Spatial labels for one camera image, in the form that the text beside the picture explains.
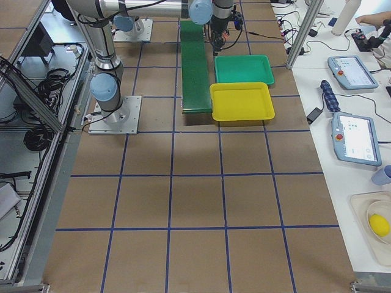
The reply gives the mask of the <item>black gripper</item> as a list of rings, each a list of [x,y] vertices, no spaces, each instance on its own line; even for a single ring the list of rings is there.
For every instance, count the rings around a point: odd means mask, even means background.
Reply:
[[[219,54],[219,47],[215,43],[225,43],[226,38],[224,33],[229,34],[228,24],[233,22],[235,29],[237,31],[243,31],[243,15],[236,11],[231,10],[228,13],[228,16],[215,16],[213,15],[210,20],[210,43],[213,47],[213,55],[217,56]]]

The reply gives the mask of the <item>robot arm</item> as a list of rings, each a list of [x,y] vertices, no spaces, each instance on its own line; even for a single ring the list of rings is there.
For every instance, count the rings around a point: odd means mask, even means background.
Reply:
[[[217,54],[226,49],[229,23],[243,30],[243,16],[233,1],[69,1],[68,5],[95,52],[98,75],[90,91],[99,105],[119,100],[123,64],[115,52],[111,26],[132,32],[142,20],[157,16],[181,20],[183,113],[212,111],[204,38]]]
[[[115,27],[123,32],[141,34],[144,31],[144,25],[138,16],[116,15],[113,21]]]

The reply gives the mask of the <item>person hand at desk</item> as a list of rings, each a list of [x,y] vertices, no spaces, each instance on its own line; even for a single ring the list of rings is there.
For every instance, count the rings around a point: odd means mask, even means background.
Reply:
[[[385,20],[390,19],[390,11],[379,12],[370,15],[358,16],[355,21],[357,24],[365,23],[372,26],[382,26]]]

